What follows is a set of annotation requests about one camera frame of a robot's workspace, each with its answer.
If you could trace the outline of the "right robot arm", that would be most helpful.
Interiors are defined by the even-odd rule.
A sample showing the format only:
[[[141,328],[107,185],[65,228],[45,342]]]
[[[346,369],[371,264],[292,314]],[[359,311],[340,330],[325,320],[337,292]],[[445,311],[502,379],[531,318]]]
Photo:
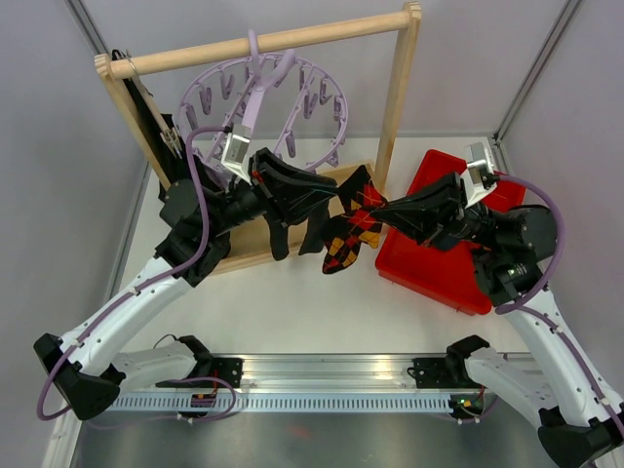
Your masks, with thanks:
[[[573,336],[549,283],[563,255],[565,223],[554,201],[517,177],[451,173],[415,194],[373,209],[375,220],[422,247],[474,244],[474,275],[497,315],[517,332],[544,377],[509,364],[476,335],[447,349],[457,385],[492,391],[537,431],[560,467],[591,466],[623,445],[623,398]]]

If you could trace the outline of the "purple round clip hanger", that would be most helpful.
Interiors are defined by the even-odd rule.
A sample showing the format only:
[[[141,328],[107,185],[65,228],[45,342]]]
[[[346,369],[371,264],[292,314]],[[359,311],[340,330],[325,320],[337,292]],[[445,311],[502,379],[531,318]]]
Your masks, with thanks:
[[[254,31],[248,38],[253,41],[251,53],[243,58],[231,58],[213,65],[201,73],[187,87],[179,103],[175,126],[181,137],[198,129],[200,115],[209,117],[215,113],[215,100],[231,101],[229,111],[217,122],[224,127],[242,124],[254,130],[260,122],[262,105],[269,92],[278,89],[293,70],[297,71],[297,94],[292,108],[277,136],[272,152],[278,157],[296,156],[294,123],[297,117],[309,120],[314,111],[328,104],[332,105],[332,118],[337,124],[337,133],[325,154],[308,162],[305,169],[311,173],[323,166],[337,167],[338,148],[346,140],[349,108],[345,93],[335,79],[321,66],[300,57],[295,50],[287,49],[277,53],[262,53]],[[207,169],[208,175],[220,186],[236,178],[221,165],[221,155],[227,133],[214,133],[212,145],[207,150],[195,147],[194,155]]]

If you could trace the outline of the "argyle patterned sock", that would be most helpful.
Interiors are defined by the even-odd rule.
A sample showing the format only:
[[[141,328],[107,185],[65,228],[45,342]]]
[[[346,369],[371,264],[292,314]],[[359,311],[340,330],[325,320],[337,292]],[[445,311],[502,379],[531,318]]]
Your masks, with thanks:
[[[378,247],[383,223],[374,214],[388,205],[364,165],[340,184],[337,196],[343,212],[330,217],[321,229],[327,249],[322,267],[326,275],[351,266],[362,245]]]

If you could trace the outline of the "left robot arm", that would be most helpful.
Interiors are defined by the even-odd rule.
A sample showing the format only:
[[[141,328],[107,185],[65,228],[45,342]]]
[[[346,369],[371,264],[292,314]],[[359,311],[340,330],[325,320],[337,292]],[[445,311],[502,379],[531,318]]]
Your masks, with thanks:
[[[289,254],[291,226],[307,223],[304,253],[318,252],[319,230],[329,216],[336,181],[286,164],[258,150],[247,176],[220,190],[194,155],[188,176],[165,193],[160,217],[170,232],[133,280],[81,325],[61,336],[45,333],[33,349],[48,377],[42,391],[56,388],[81,421],[106,411],[121,395],[144,387],[217,388],[230,384],[213,371],[214,357],[195,336],[125,353],[123,347],[164,308],[207,279],[231,251],[231,231],[259,217],[269,227],[277,261]]]

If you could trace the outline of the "black sock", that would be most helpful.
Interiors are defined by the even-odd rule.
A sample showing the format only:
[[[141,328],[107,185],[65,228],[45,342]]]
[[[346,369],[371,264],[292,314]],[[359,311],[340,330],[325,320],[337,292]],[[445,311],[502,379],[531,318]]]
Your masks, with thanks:
[[[264,216],[269,228],[269,246],[275,261],[281,261],[289,256],[289,227],[279,219],[266,214]]]
[[[307,217],[306,233],[299,248],[298,254],[317,254],[325,247],[321,230],[330,218],[329,201],[315,207]]]

